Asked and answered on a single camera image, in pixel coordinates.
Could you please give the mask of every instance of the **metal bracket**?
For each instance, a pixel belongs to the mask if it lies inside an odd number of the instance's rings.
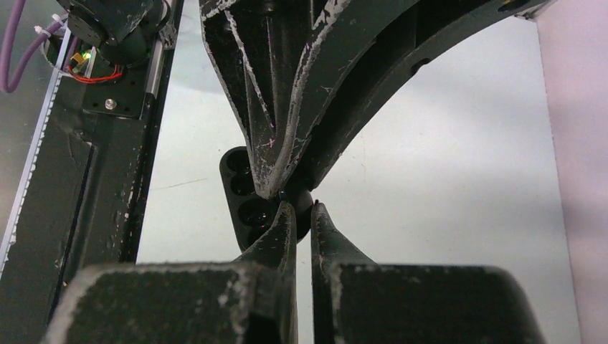
[[[95,59],[93,76],[112,74],[101,59]],[[113,84],[88,85],[82,99],[82,111],[88,114],[102,114],[120,118],[139,118],[144,109],[146,97],[147,65],[131,68],[128,73]],[[114,106],[106,101],[113,100]]]

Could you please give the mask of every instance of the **white wall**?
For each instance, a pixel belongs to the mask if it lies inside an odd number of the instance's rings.
[[[197,4],[184,8],[139,262],[239,254],[218,165],[244,140],[201,44]],[[579,342],[535,24],[507,19],[423,67],[313,196],[378,262],[508,269],[548,342]],[[304,344],[311,306],[307,238],[298,245]]]
[[[583,343],[608,343],[608,1],[538,19]]]

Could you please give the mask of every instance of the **black frame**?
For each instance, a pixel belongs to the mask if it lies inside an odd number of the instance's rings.
[[[200,0],[257,194],[316,188],[423,65],[543,0]]]
[[[120,81],[142,100],[131,118],[87,111],[91,94],[119,85],[61,79],[0,279],[0,343],[38,343],[83,267],[135,262],[173,55],[163,54],[156,95],[146,92],[153,61]]]

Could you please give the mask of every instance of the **purple cable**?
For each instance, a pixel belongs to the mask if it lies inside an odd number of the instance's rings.
[[[74,51],[76,50],[77,42],[78,42],[78,39],[76,38],[76,36],[74,36],[72,38],[72,44],[70,44],[70,48],[67,50],[67,54],[65,55],[65,59],[63,61],[63,66],[62,66],[61,70],[67,69],[67,66],[70,63],[70,58],[72,58],[72,55],[74,54]]]
[[[4,41],[2,42],[2,51],[0,52],[0,92],[13,93],[17,89],[27,62],[29,62],[29,59],[36,52],[36,49],[38,49],[38,47],[48,39],[44,32],[36,37],[36,39],[29,45],[22,58],[19,60],[15,73],[9,81],[13,43],[15,42],[17,26],[19,25],[19,20],[21,19],[25,1],[26,0],[15,0],[11,16],[9,17],[8,23],[6,23]],[[62,26],[62,23],[54,23],[47,27],[47,32],[54,34]]]

